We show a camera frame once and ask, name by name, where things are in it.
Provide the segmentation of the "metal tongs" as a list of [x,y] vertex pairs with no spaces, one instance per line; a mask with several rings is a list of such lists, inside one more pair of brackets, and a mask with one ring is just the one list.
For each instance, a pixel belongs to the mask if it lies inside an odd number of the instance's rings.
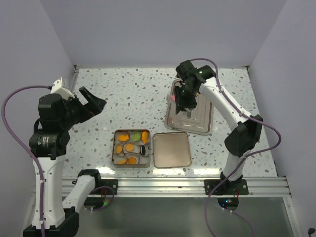
[[195,103],[192,100],[187,100],[181,94],[169,95],[169,102],[175,105],[175,114],[177,115],[180,112],[191,111],[195,108]]

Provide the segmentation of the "orange animal cookie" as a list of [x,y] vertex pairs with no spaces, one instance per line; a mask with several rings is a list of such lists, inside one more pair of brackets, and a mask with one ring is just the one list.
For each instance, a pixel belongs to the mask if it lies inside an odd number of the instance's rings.
[[118,140],[120,142],[127,142],[127,141],[130,140],[130,136],[128,134],[126,134],[126,135],[119,135],[118,136]]

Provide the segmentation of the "gold tin lid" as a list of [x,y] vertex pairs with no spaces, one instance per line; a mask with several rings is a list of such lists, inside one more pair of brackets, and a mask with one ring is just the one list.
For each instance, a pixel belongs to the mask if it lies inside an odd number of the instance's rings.
[[153,159],[154,166],[158,169],[190,166],[191,153],[187,133],[154,134]]

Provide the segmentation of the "orange flower cookie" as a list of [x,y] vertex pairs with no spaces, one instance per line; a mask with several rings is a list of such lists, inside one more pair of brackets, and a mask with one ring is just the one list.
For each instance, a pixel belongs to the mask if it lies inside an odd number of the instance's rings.
[[123,146],[122,145],[117,145],[115,148],[115,153],[116,154],[121,154],[123,152]]

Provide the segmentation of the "orange fish cookie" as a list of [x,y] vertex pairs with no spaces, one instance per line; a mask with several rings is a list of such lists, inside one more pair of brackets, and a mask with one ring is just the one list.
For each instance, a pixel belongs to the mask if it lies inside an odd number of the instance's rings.
[[143,131],[141,133],[141,140],[144,144],[147,144],[149,142],[149,134],[147,131]]

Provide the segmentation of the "green round cookie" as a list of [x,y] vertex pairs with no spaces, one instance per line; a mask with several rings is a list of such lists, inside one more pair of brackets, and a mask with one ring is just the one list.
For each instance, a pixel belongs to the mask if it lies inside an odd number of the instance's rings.
[[140,139],[141,139],[140,133],[135,133],[135,134],[133,134],[132,140],[133,140],[134,142],[138,142]]

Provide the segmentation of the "orange swirl cookie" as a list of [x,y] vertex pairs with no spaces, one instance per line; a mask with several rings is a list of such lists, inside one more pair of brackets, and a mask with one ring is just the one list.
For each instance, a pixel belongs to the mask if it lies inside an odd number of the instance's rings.
[[127,152],[133,152],[133,151],[135,150],[134,144],[131,144],[131,143],[126,144],[126,145],[125,145],[125,150],[126,150]]

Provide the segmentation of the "black sandwich cookie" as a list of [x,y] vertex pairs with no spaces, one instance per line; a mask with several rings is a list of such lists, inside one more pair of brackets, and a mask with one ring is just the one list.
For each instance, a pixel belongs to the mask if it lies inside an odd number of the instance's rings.
[[148,148],[144,145],[140,146],[140,154],[142,156],[147,156],[148,155]]

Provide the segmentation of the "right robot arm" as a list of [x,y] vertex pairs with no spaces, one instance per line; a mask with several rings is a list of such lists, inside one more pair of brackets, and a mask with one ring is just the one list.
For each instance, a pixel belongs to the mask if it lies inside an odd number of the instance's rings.
[[222,192],[231,194],[242,180],[246,155],[260,140],[263,119],[260,115],[253,116],[243,111],[210,66],[196,68],[187,60],[176,67],[176,73],[180,85],[173,89],[175,112],[193,110],[197,106],[196,95],[200,94],[214,105],[229,126],[231,132],[224,140],[228,157],[220,174],[220,188]]

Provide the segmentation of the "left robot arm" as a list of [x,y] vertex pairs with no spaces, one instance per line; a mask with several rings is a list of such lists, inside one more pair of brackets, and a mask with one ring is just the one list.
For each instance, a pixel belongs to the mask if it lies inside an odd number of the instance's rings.
[[79,228],[79,212],[90,193],[102,190],[97,169],[82,170],[75,186],[62,198],[62,173],[70,140],[69,131],[100,114],[106,101],[79,89],[86,104],[66,89],[53,89],[39,99],[39,119],[35,122],[29,147],[35,156],[36,200],[31,225],[25,237],[73,237]]

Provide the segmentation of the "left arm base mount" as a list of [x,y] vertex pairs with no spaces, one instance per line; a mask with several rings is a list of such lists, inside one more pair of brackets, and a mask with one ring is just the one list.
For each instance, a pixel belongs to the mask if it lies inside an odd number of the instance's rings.
[[118,179],[101,179],[99,186],[102,188],[97,191],[98,194],[112,196],[117,194],[119,181]]

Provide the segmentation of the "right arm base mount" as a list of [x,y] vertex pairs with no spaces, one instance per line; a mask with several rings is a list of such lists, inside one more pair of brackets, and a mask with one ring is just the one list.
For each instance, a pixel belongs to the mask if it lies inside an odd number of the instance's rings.
[[[220,179],[205,179],[204,189],[205,193],[209,195],[211,191],[221,182]],[[213,195],[248,195],[249,189],[248,184],[245,179],[239,179],[237,181],[226,181],[221,186],[219,186],[215,191],[212,192]]]

